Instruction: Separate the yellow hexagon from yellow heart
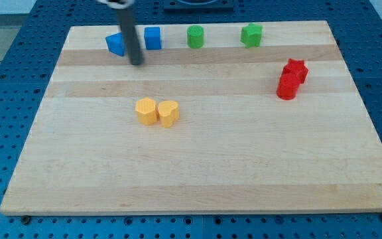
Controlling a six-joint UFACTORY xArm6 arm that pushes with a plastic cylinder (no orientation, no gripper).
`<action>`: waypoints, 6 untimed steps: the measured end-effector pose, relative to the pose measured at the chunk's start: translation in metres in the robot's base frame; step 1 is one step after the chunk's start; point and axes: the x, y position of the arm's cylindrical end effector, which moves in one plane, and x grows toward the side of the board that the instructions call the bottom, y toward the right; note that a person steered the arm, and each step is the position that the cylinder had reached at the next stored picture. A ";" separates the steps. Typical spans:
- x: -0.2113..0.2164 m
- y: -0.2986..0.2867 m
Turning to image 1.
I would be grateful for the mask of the white ring rod holder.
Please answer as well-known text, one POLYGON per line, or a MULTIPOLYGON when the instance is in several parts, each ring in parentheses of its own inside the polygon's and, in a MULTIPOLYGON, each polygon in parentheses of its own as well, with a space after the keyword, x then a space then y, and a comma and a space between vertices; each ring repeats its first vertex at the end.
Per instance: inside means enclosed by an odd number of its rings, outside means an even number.
POLYGON ((131 7, 135 0, 97 0, 100 3, 103 3, 112 9, 126 9, 131 7))

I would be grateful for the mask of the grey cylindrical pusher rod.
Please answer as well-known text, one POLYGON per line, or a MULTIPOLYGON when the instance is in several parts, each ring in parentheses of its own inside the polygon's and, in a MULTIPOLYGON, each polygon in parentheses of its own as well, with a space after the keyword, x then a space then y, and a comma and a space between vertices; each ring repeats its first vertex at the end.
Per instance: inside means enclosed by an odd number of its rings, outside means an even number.
POLYGON ((141 44, 135 26, 135 18, 131 7, 116 9, 119 28, 123 34, 123 42, 132 65, 138 66, 144 62, 141 44))

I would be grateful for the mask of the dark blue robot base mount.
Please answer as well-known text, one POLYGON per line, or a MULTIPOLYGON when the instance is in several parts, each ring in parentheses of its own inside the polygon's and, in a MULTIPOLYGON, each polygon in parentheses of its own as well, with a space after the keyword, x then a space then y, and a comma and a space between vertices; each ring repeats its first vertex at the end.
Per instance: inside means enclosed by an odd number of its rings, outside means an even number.
POLYGON ((164 0, 164 12, 234 9, 235 0, 164 0))

